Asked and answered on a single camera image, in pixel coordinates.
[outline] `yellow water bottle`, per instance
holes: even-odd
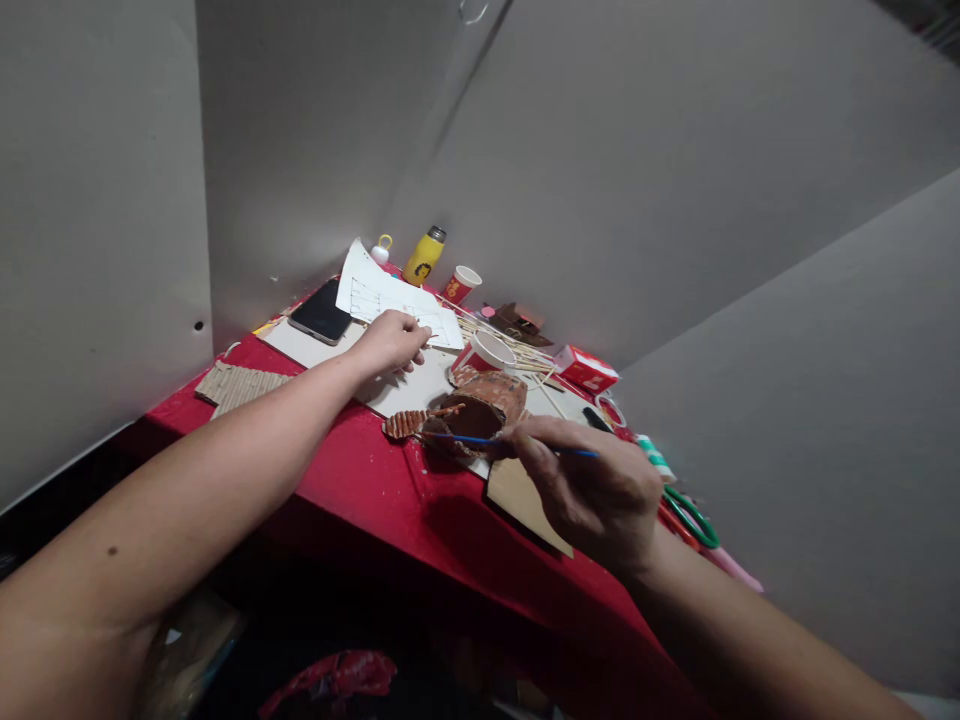
[[[403,279],[411,285],[420,287],[427,279],[427,275],[433,270],[440,259],[440,253],[443,252],[443,241],[447,234],[434,225],[430,231],[420,238],[417,248],[413,255],[407,261],[407,267],[403,271]]]

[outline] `red tablecloth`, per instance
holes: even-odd
[[[303,371],[253,335],[226,362],[285,375]],[[206,423],[213,408],[194,393],[201,378],[151,410],[146,422],[169,440]],[[412,559],[415,569],[405,576],[425,592],[459,586],[482,596],[485,607],[547,630],[558,643],[549,657],[528,653],[530,662],[554,666],[539,675],[541,682],[551,673],[554,680],[566,674],[569,681],[575,672],[594,691],[602,684],[606,700],[592,698],[590,704],[594,710],[606,707],[607,717],[636,716],[641,707],[653,717],[660,712],[704,715],[702,701],[606,570],[580,553],[570,559],[542,546],[484,502],[480,478],[414,439],[403,445],[388,442],[381,422],[373,411],[351,402],[297,488],[290,503],[296,507],[268,523],[271,532],[308,554],[330,557],[334,548],[341,558],[360,553],[350,562],[364,564],[372,574],[396,576],[396,559]],[[369,538],[358,540],[351,528]],[[564,690],[558,682],[546,684],[556,693]],[[580,688],[581,700],[584,692]]]

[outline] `gray wall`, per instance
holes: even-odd
[[[630,366],[618,386],[784,610],[960,697],[960,171]]]
[[[868,0],[523,0],[384,231],[624,367],[958,165],[960,76]]]
[[[193,3],[0,11],[0,510],[211,358]]]
[[[386,232],[493,9],[468,28],[451,0],[198,0],[218,349],[339,271],[354,237]]]

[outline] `blue paintbrush handle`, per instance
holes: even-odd
[[[463,443],[470,443],[471,445],[502,445],[503,440],[485,440],[483,438],[471,438],[466,435],[443,435],[440,433],[422,433],[423,435],[429,435],[431,437],[442,437],[449,440],[457,440]],[[600,457],[597,453],[592,450],[577,450],[576,448],[550,448],[556,453],[561,455],[579,455],[580,457]]]

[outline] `white paper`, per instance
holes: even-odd
[[[413,315],[420,325],[429,325],[435,338],[430,345],[463,349],[463,337],[457,316],[426,290],[408,285],[388,275],[364,249],[360,238],[350,244],[343,263],[338,308],[363,322],[372,322],[385,310],[400,310]]]

